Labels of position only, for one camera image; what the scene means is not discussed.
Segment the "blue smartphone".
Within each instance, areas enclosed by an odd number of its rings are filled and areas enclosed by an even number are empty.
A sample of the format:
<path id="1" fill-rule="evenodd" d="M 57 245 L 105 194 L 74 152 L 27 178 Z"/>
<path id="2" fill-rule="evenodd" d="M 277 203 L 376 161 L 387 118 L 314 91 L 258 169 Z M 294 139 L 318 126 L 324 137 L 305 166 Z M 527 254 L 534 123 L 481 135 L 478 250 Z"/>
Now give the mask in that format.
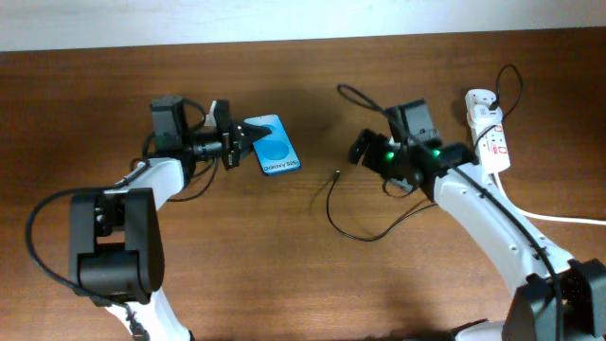
<path id="1" fill-rule="evenodd" d="M 268 128 L 271 133 L 253 143 L 255 153 L 266 176 L 301 168 L 301 162 L 278 115 L 247 118 L 245 123 Z"/>

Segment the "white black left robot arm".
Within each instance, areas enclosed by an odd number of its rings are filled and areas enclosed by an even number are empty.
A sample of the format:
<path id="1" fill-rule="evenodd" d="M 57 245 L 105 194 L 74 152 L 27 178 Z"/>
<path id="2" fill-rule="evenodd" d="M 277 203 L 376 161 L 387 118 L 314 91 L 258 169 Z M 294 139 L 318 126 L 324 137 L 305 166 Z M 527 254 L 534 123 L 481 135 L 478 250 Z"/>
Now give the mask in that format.
<path id="1" fill-rule="evenodd" d="M 229 103 L 211 105 L 214 122 L 187 125 L 188 99 L 151 102 L 155 149 L 113 186 L 85 189 L 70 203 L 69 278 L 117 317 L 135 340 L 190 340 L 162 289 L 165 258 L 157 212 L 192 180 L 197 163 L 232 169 L 270 129 L 231 118 Z"/>

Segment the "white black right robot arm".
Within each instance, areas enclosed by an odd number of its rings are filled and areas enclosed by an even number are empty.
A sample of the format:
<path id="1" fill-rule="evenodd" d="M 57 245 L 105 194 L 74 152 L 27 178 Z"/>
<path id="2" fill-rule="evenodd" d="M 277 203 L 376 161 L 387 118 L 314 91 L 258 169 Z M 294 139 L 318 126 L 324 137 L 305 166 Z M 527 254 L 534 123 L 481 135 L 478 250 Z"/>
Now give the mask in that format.
<path id="1" fill-rule="evenodd" d="M 463 143 L 444 145 L 423 100 L 381 111 L 391 136 L 364 129 L 349 150 L 385 180 L 404 180 L 449 213 L 487 254 L 512 295 L 503 321 L 453 330 L 452 340 L 602 340 L 605 266 L 550 241 L 490 180 Z"/>

